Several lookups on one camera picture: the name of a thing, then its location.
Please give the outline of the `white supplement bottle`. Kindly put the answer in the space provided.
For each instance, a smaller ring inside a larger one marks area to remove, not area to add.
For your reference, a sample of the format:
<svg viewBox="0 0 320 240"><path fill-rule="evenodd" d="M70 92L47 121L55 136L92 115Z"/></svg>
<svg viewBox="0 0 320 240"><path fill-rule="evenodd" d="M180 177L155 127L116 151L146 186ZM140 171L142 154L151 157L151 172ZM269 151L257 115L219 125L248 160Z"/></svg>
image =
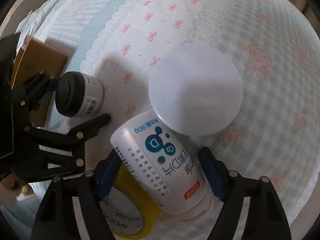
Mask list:
<svg viewBox="0 0 320 240"><path fill-rule="evenodd" d="M121 125L111 144L167 214L193 219L210 207L208 183L191 155L152 110Z"/></svg>

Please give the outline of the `black lid small jar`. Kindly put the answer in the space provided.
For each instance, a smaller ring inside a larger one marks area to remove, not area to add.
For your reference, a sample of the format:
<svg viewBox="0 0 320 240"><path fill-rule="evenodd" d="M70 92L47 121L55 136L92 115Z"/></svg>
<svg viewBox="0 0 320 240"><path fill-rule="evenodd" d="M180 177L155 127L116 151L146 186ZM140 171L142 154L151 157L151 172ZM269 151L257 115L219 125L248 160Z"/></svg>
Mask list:
<svg viewBox="0 0 320 240"><path fill-rule="evenodd" d="M81 72L66 72L55 91L57 111L69 118L95 115L103 103L103 86L99 80Z"/></svg>

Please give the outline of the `yellow tape roll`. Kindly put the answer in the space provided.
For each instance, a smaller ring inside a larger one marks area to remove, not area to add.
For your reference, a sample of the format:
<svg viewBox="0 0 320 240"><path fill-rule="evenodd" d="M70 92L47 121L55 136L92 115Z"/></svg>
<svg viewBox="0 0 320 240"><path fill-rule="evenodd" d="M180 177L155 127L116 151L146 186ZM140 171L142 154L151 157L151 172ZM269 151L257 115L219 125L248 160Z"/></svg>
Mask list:
<svg viewBox="0 0 320 240"><path fill-rule="evenodd" d="M123 239L147 237L162 213L124 165L100 207L112 233Z"/></svg>

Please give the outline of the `open cardboard box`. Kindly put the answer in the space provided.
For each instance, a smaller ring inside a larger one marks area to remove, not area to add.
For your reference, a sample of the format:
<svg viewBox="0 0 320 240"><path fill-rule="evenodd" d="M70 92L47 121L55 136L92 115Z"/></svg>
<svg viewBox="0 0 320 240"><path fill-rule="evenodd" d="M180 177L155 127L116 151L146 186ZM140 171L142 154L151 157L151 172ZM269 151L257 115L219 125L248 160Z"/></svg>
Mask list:
<svg viewBox="0 0 320 240"><path fill-rule="evenodd" d="M26 36L14 60L11 94L14 122L24 131L43 127L55 80L68 56L31 36Z"/></svg>

